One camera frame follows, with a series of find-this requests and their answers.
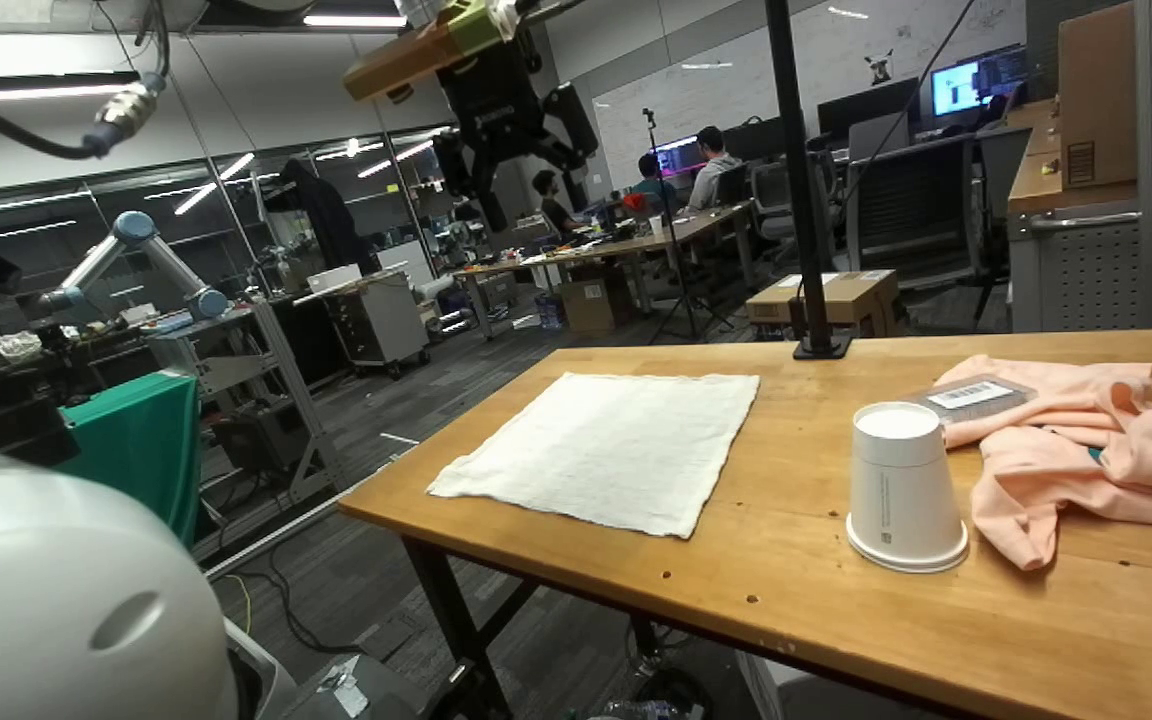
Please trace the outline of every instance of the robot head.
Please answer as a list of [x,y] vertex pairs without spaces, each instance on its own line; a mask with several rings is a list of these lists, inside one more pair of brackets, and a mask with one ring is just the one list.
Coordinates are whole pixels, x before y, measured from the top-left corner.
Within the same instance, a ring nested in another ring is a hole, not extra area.
[[0,454],[0,720],[227,720],[225,614],[136,500]]

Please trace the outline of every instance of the table top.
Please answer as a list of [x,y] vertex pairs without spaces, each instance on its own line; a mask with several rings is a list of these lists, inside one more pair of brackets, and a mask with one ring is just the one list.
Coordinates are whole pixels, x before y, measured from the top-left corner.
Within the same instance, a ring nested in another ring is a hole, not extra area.
[[[693,245],[693,238],[707,238],[712,230],[727,228],[733,219],[738,219],[752,202],[737,202],[737,209],[721,209],[721,212],[694,212],[694,215],[678,215],[674,238]],[[544,267],[544,265],[594,265],[594,260],[611,260],[611,257],[644,257],[644,251],[664,251],[671,238],[667,234],[652,234],[638,230],[632,238],[616,238],[616,245],[594,245],[594,247],[555,247],[544,257],[528,257],[528,260],[507,260],[507,265],[468,265],[454,276],[497,276],[497,272],[521,272],[521,267]]]
[[[966,712],[1152,715],[1152,529],[1066,517],[1044,576],[1018,576],[978,536],[945,576],[897,576],[844,539],[847,414],[869,399],[922,393],[970,351],[1152,361],[1152,333],[857,341],[835,365],[795,365],[785,345],[563,347],[361,483],[345,513]],[[560,370],[764,379],[693,539],[422,492]],[[949,468],[966,508],[978,452],[950,452]]]

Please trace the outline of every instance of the whiteboard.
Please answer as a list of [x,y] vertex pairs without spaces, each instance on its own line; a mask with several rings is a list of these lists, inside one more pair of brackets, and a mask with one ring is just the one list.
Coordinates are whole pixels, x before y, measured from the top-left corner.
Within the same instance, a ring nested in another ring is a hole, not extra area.
[[[862,57],[890,53],[890,80],[919,77],[960,7],[962,0],[827,0],[795,10],[791,38],[809,131],[814,131],[814,105],[873,82]],[[1022,43],[1022,0],[976,0],[940,64],[1006,43]],[[780,114],[767,31],[678,57],[658,70],[591,97],[611,187],[638,181],[637,160],[649,151],[644,109],[656,112],[658,144],[684,139],[705,122],[733,129]]]

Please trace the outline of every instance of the person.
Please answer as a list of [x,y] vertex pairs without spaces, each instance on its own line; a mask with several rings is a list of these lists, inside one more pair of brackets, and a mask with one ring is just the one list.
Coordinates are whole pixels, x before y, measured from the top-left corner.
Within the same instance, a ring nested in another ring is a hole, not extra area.
[[638,157],[638,184],[637,184],[637,191],[638,195],[649,195],[649,209],[644,212],[658,212],[664,219],[671,219],[674,215],[674,209],[678,209],[678,187],[671,187],[664,177],[658,177],[658,160],[656,160],[656,151],[644,151]]
[[733,151],[721,129],[698,129],[694,131],[694,147],[705,157],[705,166],[694,170],[693,195],[687,195],[687,212],[705,212],[721,202],[721,177],[727,166],[745,166]]
[[532,187],[536,187],[536,195],[541,195],[544,219],[563,234],[563,245],[570,245],[574,230],[579,230],[579,219],[560,202],[555,170],[548,170],[548,166],[536,170],[536,177],[532,177]]

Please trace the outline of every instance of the monitor screen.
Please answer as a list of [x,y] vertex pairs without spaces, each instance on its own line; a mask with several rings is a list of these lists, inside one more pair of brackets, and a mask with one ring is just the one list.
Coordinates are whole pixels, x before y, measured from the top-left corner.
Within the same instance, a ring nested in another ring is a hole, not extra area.
[[694,166],[705,162],[705,157],[694,147],[694,135],[658,144],[656,147],[656,162],[658,162],[658,177],[671,181],[671,184],[694,177]]
[[984,105],[978,64],[950,64],[930,77],[930,112],[954,114]]

